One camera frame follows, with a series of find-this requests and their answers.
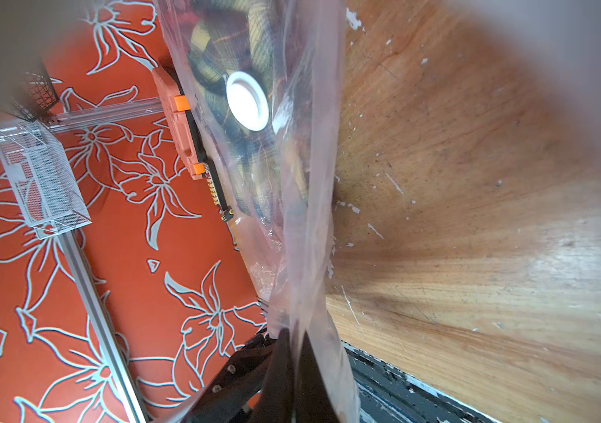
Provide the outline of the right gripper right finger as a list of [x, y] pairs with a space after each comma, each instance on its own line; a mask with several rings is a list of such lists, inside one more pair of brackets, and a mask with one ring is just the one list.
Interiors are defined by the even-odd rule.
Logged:
[[296, 373], [296, 421], [339, 423], [307, 334], [302, 340]]

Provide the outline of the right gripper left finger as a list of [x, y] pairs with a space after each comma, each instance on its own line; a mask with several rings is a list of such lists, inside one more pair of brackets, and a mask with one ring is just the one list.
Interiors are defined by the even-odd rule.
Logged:
[[291, 356], [290, 332], [283, 329], [274, 345], [263, 379], [261, 395], [249, 422], [289, 423], [293, 419], [295, 369]]

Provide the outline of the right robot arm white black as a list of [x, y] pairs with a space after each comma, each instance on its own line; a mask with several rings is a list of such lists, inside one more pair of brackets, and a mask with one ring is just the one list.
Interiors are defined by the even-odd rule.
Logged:
[[195, 399], [161, 422], [343, 422], [323, 383], [308, 337], [292, 357], [290, 333], [256, 333]]

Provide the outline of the olive plaid shirt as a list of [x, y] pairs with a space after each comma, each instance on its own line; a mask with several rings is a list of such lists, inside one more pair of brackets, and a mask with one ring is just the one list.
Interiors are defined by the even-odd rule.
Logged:
[[277, 112], [307, 64], [305, 39], [292, 1], [194, 1], [200, 20], [189, 40], [189, 66], [196, 89], [218, 127], [215, 144], [228, 168], [239, 209], [265, 224], [283, 220], [276, 135], [271, 127], [250, 130], [226, 99], [226, 81], [246, 72], [260, 84]]

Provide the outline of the clear plastic vacuum bag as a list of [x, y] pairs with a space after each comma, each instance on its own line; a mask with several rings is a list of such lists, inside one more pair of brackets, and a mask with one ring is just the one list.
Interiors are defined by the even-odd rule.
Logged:
[[246, 72], [226, 81], [227, 104], [250, 130], [271, 127], [278, 151], [279, 225], [265, 224], [236, 204], [228, 168], [215, 144], [218, 127], [196, 89], [189, 40], [199, 14], [194, 1], [160, 1], [159, 20], [175, 72], [189, 99], [206, 154], [214, 162], [228, 207], [233, 209], [242, 258], [263, 298], [272, 339], [289, 329], [292, 357], [309, 336], [332, 406], [346, 420], [360, 419], [360, 398], [350, 361], [327, 308], [325, 279], [335, 245], [333, 194], [338, 155], [346, 42], [342, 1], [292, 1], [305, 39], [307, 64], [272, 112], [260, 84]]

